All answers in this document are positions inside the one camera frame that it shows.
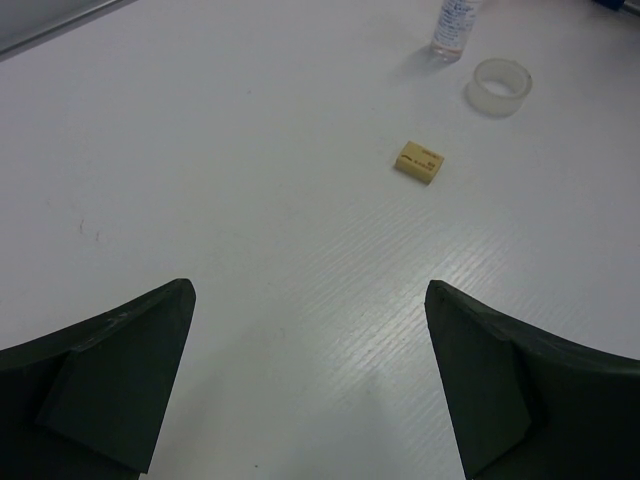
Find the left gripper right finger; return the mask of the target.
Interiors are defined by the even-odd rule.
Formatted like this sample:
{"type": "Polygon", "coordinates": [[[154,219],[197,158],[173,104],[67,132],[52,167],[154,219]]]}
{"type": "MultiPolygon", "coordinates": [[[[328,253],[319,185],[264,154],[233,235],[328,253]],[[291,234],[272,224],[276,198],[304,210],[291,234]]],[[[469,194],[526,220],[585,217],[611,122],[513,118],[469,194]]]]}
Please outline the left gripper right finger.
{"type": "Polygon", "coordinates": [[[639,363],[498,312],[441,280],[425,313],[468,479],[636,479],[639,363]]]}

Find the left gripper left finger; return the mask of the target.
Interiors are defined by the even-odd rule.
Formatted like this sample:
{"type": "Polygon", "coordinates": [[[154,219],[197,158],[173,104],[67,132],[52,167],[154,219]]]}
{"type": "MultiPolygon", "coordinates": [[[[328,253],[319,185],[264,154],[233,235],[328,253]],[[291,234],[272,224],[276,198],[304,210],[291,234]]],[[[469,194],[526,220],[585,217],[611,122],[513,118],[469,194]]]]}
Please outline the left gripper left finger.
{"type": "Polygon", "coordinates": [[[1,352],[4,479],[137,479],[148,472],[195,308],[175,279],[1,352]]]}

